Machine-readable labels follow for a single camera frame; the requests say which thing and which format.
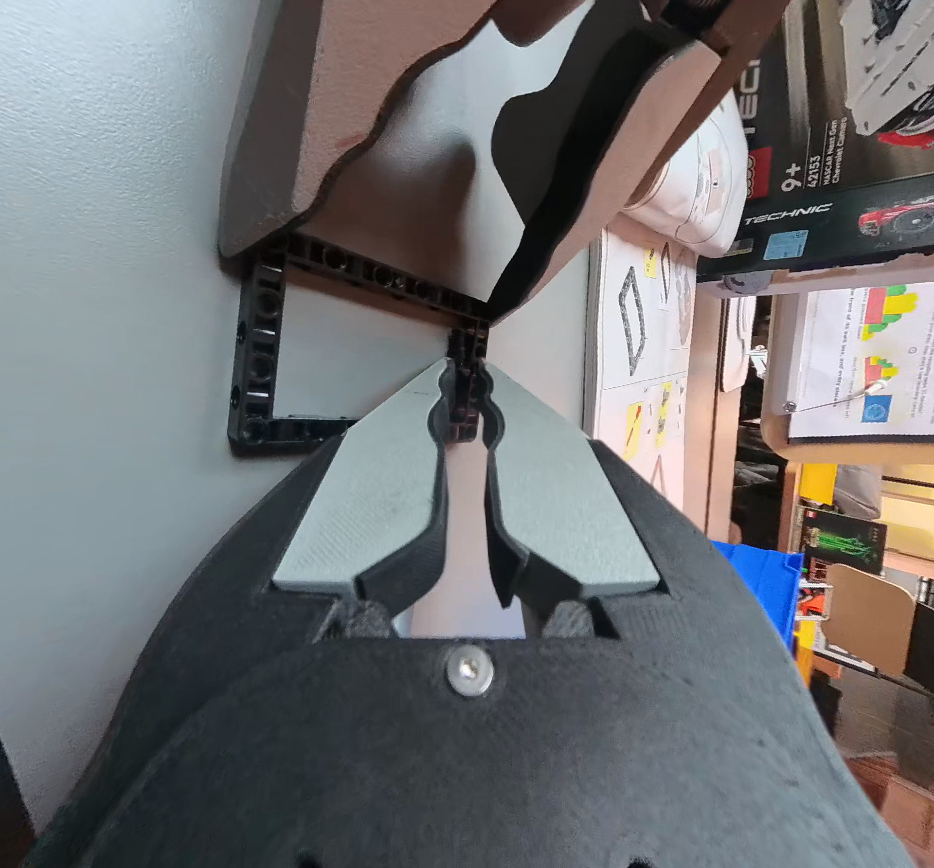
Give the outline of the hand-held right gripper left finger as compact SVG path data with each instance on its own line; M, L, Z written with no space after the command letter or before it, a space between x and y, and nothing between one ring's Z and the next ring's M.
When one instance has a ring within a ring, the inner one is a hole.
M274 571L282 591L419 600L445 566L454 365L440 359L344 434Z

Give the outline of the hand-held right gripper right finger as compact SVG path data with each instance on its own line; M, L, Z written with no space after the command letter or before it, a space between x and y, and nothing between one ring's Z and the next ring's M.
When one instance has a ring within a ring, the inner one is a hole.
M496 366L480 382L487 560L502 607L655 591L659 571L589 438Z

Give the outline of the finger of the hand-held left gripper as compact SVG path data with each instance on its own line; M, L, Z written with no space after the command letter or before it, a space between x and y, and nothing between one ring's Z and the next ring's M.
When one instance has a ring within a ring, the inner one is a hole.
M491 138L523 222L486 300L496 323L522 306L613 218L721 64L639 0L595 0L558 71L511 98Z
M410 84L499 1L260 0L221 172L219 256L318 211Z

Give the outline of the black rectangular lego frame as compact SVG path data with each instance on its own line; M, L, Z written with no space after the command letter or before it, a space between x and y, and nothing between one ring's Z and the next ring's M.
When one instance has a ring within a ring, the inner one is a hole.
M349 252L306 232L279 231L249 249L241 281L227 436L240 456L308 453L342 436L354 418L277 417L274 391L290 269L348 285L359 294L385 293L449 322L447 358L454 365L449 438L469 443L479 432L479 372L488 344L487 304L397 267Z

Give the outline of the lego instruction booklet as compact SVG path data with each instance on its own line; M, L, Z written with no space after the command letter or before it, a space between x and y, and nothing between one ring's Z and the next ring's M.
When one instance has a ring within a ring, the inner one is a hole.
M678 508L697 265L736 238L747 163L731 89L590 246L585 432Z

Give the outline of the black lego set box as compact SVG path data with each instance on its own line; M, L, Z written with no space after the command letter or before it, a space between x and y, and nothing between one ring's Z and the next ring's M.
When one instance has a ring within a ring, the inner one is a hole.
M933 0L790 0L735 97L748 196L699 281L932 254Z

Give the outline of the blue plastic bin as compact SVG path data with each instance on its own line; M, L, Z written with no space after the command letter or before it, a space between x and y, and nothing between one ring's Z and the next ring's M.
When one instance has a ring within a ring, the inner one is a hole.
M755 596L791 654L804 564L801 552L784 552L714 541Z

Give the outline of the dark box with green print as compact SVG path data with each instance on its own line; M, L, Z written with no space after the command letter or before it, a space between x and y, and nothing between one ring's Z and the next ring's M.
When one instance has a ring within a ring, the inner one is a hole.
M842 513L805 508L800 548L811 569L817 563L846 565L881 576L888 529L885 524Z

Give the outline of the brown chair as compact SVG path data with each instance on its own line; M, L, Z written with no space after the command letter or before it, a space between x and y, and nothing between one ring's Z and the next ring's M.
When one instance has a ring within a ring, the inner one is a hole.
M826 581L832 593L821 624L825 640L884 675L903 675L916 615L914 595L840 563L828 568Z

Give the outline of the printed sheet on board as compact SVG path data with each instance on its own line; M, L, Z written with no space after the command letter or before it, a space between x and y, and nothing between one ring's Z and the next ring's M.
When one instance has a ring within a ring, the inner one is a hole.
M932 284L775 296L761 433L796 464L932 465Z

